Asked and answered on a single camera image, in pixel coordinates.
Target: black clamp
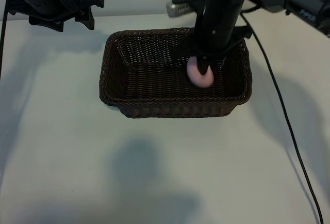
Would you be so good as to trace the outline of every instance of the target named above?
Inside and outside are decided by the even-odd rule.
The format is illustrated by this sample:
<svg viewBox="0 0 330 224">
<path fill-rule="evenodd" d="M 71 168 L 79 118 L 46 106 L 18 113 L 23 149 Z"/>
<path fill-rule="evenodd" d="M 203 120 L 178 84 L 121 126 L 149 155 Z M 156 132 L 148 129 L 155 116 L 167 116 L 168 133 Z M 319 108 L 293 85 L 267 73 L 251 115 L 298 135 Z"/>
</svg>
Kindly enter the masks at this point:
<svg viewBox="0 0 330 224">
<path fill-rule="evenodd" d="M 94 18 L 91 6 L 104 7 L 104 0 L 59 0 L 63 8 L 54 15 L 45 15 L 38 12 L 24 0 L 10 0 L 8 12 L 15 15 L 17 12 L 29 16 L 31 25 L 40 25 L 62 32 L 63 23 L 71 18 L 83 23 L 88 29 L 94 29 Z"/>
</svg>

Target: white table surface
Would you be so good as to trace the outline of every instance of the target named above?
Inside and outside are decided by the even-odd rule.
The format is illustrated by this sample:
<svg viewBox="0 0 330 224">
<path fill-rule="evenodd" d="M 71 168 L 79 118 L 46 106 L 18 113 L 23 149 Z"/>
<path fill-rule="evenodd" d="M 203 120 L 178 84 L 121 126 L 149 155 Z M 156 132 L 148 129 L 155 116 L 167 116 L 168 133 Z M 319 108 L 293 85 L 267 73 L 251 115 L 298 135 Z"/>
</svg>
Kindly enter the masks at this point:
<svg viewBox="0 0 330 224">
<path fill-rule="evenodd" d="M 247 15 L 269 57 L 330 222 L 329 40 L 293 16 Z M 0 223 L 316 223 L 265 60 L 247 41 L 250 101 L 228 117 L 128 119 L 98 97 L 104 45 L 194 15 L 10 21 L 0 81 Z"/>
</svg>

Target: pink object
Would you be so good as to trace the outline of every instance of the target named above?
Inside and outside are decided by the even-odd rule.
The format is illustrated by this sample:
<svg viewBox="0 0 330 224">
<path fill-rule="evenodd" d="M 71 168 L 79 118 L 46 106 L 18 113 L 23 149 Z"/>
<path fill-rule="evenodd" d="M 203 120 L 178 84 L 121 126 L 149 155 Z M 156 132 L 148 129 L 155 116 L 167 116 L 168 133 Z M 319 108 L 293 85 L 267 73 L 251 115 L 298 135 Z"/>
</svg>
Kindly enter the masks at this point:
<svg viewBox="0 0 330 224">
<path fill-rule="evenodd" d="M 187 64 L 187 74 L 190 81 L 200 87 L 200 88 L 208 88 L 214 82 L 214 76 L 211 67 L 207 68 L 206 74 L 201 75 L 197 67 L 197 58 L 190 57 Z"/>
</svg>

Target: brown wicker basket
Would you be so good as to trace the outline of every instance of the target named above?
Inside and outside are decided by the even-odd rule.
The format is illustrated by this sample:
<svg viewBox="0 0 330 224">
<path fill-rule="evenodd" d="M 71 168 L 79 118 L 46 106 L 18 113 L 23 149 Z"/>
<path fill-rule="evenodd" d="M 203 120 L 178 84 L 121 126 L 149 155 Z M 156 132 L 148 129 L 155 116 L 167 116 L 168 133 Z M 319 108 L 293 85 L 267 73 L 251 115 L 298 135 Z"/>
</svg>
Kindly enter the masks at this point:
<svg viewBox="0 0 330 224">
<path fill-rule="evenodd" d="M 111 35 L 103 57 L 101 100 L 131 118 L 227 116 L 247 102 L 252 77 L 245 41 L 215 64 L 214 84 L 200 89 L 188 79 L 188 58 L 170 56 L 170 48 L 192 33 L 192 28 L 179 28 Z"/>
</svg>

